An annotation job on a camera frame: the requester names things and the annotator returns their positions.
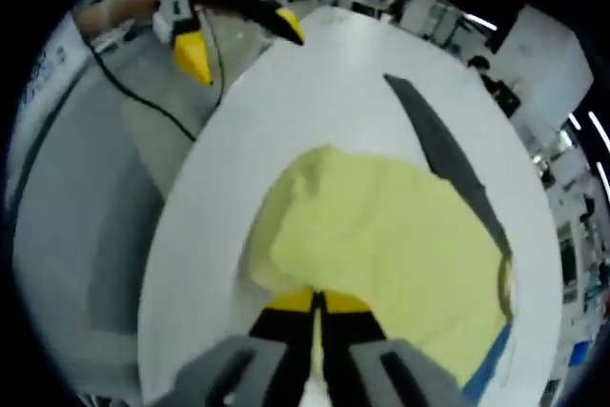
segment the white table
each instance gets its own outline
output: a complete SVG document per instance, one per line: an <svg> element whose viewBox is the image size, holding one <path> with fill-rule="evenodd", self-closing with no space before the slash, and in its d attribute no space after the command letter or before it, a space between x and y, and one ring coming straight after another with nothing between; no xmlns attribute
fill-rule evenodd
<svg viewBox="0 0 610 407"><path fill-rule="evenodd" d="M427 167L388 72L415 85L466 152L515 255L513 333L482 404L538 405L559 339L561 268L544 190L512 126L475 73L404 31L332 8L302 26L304 47L278 40L235 82L175 181L142 291L145 402L264 306L239 261L265 192L293 159L334 144Z"/></svg>

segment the yellow towel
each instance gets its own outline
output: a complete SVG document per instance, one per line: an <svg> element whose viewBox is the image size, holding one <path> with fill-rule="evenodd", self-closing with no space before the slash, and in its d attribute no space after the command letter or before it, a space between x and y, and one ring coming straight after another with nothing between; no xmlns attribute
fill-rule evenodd
<svg viewBox="0 0 610 407"><path fill-rule="evenodd" d="M262 287L355 295L462 386L505 324L494 240L451 183L407 162L302 154L269 189L249 251Z"/></svg>

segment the yellow cloth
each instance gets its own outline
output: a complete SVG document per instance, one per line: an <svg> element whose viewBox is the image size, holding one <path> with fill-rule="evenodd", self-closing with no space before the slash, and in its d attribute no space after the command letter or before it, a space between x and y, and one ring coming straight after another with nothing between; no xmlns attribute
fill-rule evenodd
<svg viewBox="0 0 610 407"><path fill-rule="evenodd" d="M451 183L403 161L302 154L270 188L249 249L262 287L355 295L387 337L409 340L462 386L505 324L494 240Z"/></svg>

